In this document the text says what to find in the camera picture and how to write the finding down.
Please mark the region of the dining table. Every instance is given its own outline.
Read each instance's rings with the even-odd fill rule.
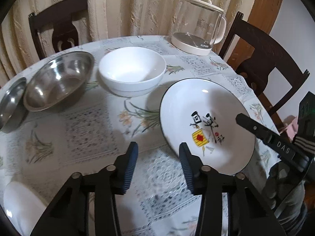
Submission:
[[[111,93],[98,73],[99,62],[105,54],[129,46],[154,50],[163,56],[167,65],[159,85],[150,93],[134,98]],[[43,65],[71,51],[86,51],[95,59],[80,100],[58,113],[30,112],[18,129],[8,134],[0,132],[1,205],[10,181],[24,183],[49,203],[72,173],[98,172],[113,164],[118,155],[126,152],[130,142],[135,141],[139,155],[130,189],[125,195],[116,196],[122,235],[194,235],[201,196],[194,196],[187,189],[179,158],[161,130],[159,108],[167,89],[185,78],[213,81],[234,94],[252,119],[278,133],[242,76],[214,52],[207,56],[185,53],[174,47],[168,36],[112,38],[58,52],[17,74],[0,89],[0,98],[20,77],[26,77],[29,82]],[[253,155],[242,172],[261,192],[270,168],[278,161],[277,153],[256,139]],[[93,194],[89,203],[92,225]],[[227,235],[226,194],[222,194],[222,204],[222,235]],[[94,227],[89,225],[89,231],[93,235]]]

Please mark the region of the chair backrest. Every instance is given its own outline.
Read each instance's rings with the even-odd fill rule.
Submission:
[[[302,73],[293,58],[271,36],[242,18],[243,13],[238,12],[219,56],[224,58],[235,35],[255,48],[252,56],[238,66],[236,73],[245,77],[247,84],[253,88],[257,96],[266,88],[270,72],[274,68],[280,71],[292,88],[268,111],[272,115],[297,92],[310,74],[308,70]]]
[[[38,37],[40,29],[49,23],[53,24],[52,43],[55,52],[78,46],[78,31],[72,24],[72,14],[87,9],[88,0],[63,0],[51,5],[37,15],[31,13],[28,16],[33,42],[39,59],[45,58],[45,53]]]

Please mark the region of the white ceramic bowl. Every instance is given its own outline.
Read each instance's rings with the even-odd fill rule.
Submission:
[[[46,201],[38,193],[17,181],[5,187],[3,202],[8,219],[23,236],[31,234],[47,208]]]
[[[126,47],[106,54],[100,61],[102,80],[115,94],[137,97],[152,91],[166,70],[164,58],[153,50]]]

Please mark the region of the pink object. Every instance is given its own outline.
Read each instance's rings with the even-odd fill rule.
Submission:
[[[285,131],[288,134],[289,139],[292,141],[298,129],[297,117],[286,127]]]

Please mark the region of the kettle lid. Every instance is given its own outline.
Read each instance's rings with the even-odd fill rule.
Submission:
[[[218,6],[215,6],[212,4],[211,0],[208,0],[208,2],[202,1],[202,0],[185,0],[193,5],[197,5],[201,8],[211,10],[211,11],[218,11],[223,13],[224,10]]]

